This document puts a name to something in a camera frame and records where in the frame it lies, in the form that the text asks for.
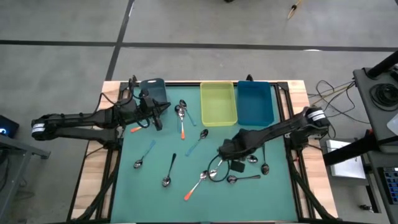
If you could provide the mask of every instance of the metal spoon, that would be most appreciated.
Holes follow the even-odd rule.
[[[170,171],[172,170],[173,163],[174,163],[174,160],[175,160],[175,157],[176,157],[176,156],[177,156],[176,153],[173,153],[173,158],[172,158],[172,163],[171,163],[171,165],[170,165],[169,173],[167,174],[167,177],[163,178],[163,180],[162,180],[162,186],[163,186],[163,187],[169,186],[169,184],[170,184],[171,181],[172,181],[172,179],[170,178]]]
[[[237,178],[234,175],[229,175],[226,178],[226,181],[228,181],[228,183],[230,183],[230,184],[235,184],[235,182],[240,180],[240,179],[260,179],[260,178],[261,178],[260,175],[254,175],[254,176],[251,176],[251,177],[240,177],[240,178]]]
[[[223,160],[220,160],[220,162],[218,163],[218,165],[216,166],[215,169],[212,169],[209,173],[210,177],[213,178],[217,175],[217,169],[218,167],[221,165],[221,163],[223,162]]]
[[[250,162],[250,163],[256,163],[258,162],[259,159],[257,159],[257,157],[255,155],[248,155],[246,157],[246,159]]]
[[[183,123],[183,119],[184,119],[184,116],[185,116],[184,109],[180,108],[178,110],[178,116],[181,119],[181,139],[184,140],[185,139],[184,123]]]
[[[266,163],[266,144],[262,145],[262,156],[264,157],[264,164],[261,165],[261,173],[267,175],[269,173],[269,165]]]
[[[178,131],[178,133],[180,132],[180,116],[178,115],[178,112],[180,111],[180,105],[175,105],[174,106],[174,111],[175,111],[175,114],[177,115],[177,131]]]
[[[187,103],[184,100],[180,100],[180,106],[187,112],[189,119],[191,120],[192,125],[196,126],[196,122],[192,119],[191,115],[188,113],[187,110]]]
[[[201,139],[205,139],[207,137],[209,133],[209,130],[204,129],[201,133],[200,133],[200,138],[199,140],[185,153],[185,156],[189,156],[191,154],[191,152],[194,150],[194,148],[199,144]]]
[[[156,143],[155,140],[152,140],[152,142],[150,142],[149,149],[145,152],[145,154],[142,156],[141,159],[137,160],[137,161],[134,163],[134,168],[135,168],[135,169],[138,169],[138,168],[140,168],[140,167],[142,166],[142,163],[144,162],[144,161],[143,161],[143,160],[144,160],[144,157],[145,157],[145,156],[149,153],[149,151],[155,146],[155,143]]]
[[[193,191],[195,190],[196,187],[198,187],[198,185],[200,184],[201,181],[206,180],[207,178],[207,170],[204,170],[203,172],[200,173],[200,179],[197,182],[197,184],[195,184],[195,186],[193,186],[193,188],[186,194],[186,196],[184,197],[184,200],[188,200],[191,197],[191,194],[193,193]]]

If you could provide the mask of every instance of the dark blue container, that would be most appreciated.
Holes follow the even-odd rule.
[[[274,122],[271,86],[267,82],[238,82],[238,123],[268,126]]]

